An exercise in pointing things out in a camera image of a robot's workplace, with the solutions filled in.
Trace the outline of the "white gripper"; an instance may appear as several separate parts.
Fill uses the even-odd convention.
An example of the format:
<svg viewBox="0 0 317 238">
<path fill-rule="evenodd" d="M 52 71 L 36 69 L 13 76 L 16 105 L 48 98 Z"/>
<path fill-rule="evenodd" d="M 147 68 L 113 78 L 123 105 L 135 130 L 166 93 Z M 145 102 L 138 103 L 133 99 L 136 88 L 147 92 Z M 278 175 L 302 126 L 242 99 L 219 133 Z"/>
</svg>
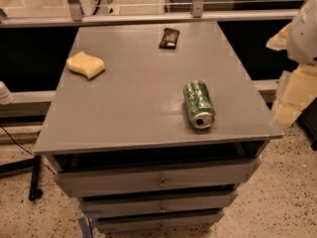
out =
<svg viewBox="0 0 317 238">
<path fill-rule="evenodd" d="M 287 49 L 291 60 L 306 63 L 293 72 L 285 70 L 278 80 L 271 119 L 280 127 L 289 127 L 317 98 L 317 0 L 307 0 L 291 24 L 265 46 L 274 51 Z"/>
</svg>

